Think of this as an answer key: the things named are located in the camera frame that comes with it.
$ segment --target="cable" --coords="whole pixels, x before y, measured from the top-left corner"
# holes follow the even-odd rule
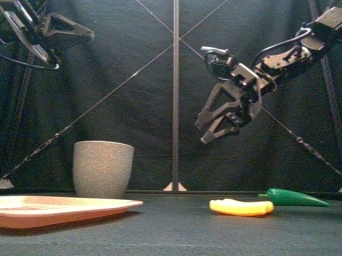
[[[27,64],[22,61],[14,60],[6,56],[3,56],[2,54],[0,54],[0,59],[9,61],[14,64],[18,64],[21,66],[29,67],[29,68],[35,68],[35,69],[43,69],[43,70],[57,70],[58,69],[58,64],[55,64],[53,67],[43,67],[43,66],[38,66],[38,65],[33,65],[33,64]]]

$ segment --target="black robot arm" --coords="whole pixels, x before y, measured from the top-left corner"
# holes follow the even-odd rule
[[[194,123],[205,131],[202,143],[237,134],[261,109],[261,96],[273,91],[277,84],[307,72],[340,41],[342,9],[332,7],[313,22],[301,26],[292,39],[260,51],[249,67],[237,61],[228,50],[201,47],[206,52],[206,68],[220,80],[213,86]],[[285,52],[265,55],[268,51],[289,44]]]

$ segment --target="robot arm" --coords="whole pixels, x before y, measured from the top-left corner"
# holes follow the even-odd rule
[[[303,25],[295,38],[265,48],[249,67],[228,50],[201,47],[206,51],[206,68],[220,80],[197,114],[194,125],[205,131],[201,142],[237,134],[261,109],[261,96],[272,92],[277,84],[304,73],[340,41],[342,9],[332,7],[313,22]],[[260,55],[289,43],[292,47],[285,52],[267,55],[255,65]]]
[[[0,0],[0,45],[18,39],[47,68],[58,67],[61,52],[90,41],[93,32],[57,13],[45,15],[43,9],[42,0]]]

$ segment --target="black backdrop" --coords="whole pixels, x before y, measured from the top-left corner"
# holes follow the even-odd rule
[[[72,189],[74,142],[109,140],[134,147],[130,190],[161,190],[170,181],[189,191],[339,190],[340,177],[264,112],[237,136],[208,145],[193,125],[216,83],[200,47],[228,48],[248,65],[264,47],[292,37],[301,22],[311,20],[309,3],[321,13],[327,1],[180,0],[178,84],[173,84],[170,0],[47,3],[49,11],[94,31],[94,40],[63,53],[55,72],[0,62],[1,173],[108,97],[10,174],[17,188]],[[26,59],[17,45],[0,50]],[[340,56],[339,47],[328,55],[336,108]],[[340,169],[336,112],[331,114],[320,65],[267,94],[263,106]]]

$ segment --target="cup rim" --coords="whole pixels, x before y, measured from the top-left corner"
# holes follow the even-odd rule
[[[106,141],[106,140],[81,140],[81,141],[77,141],[74,143],[74,145],[76,144],[82,144],[82,143],[108,143],[108,144],[128,146],[128,147],[130,147],[133,149],[133,146],[129,145],[129,144],[125,144],[125,143],[121,143],[121,142],[116,142],[116,141]]]

